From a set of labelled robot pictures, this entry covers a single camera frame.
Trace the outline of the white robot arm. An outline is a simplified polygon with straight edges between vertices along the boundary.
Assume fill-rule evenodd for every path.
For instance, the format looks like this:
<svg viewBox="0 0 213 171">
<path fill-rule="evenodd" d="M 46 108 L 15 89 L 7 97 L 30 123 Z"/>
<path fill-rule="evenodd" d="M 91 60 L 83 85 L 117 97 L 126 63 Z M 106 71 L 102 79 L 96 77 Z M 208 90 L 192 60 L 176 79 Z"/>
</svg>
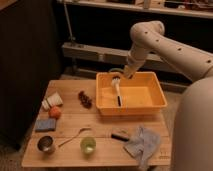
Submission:
<svg viewBox="0 0 213 171">
<path fill-rule="evenodd" d="M 164 32 L 160 21 L 131 27 L 124 76 L 132 77 L 153 52 L 190 81 L 175 114 L 170 169 L 213 171 L 213 53 L 167 38 Z"/>
</svg>

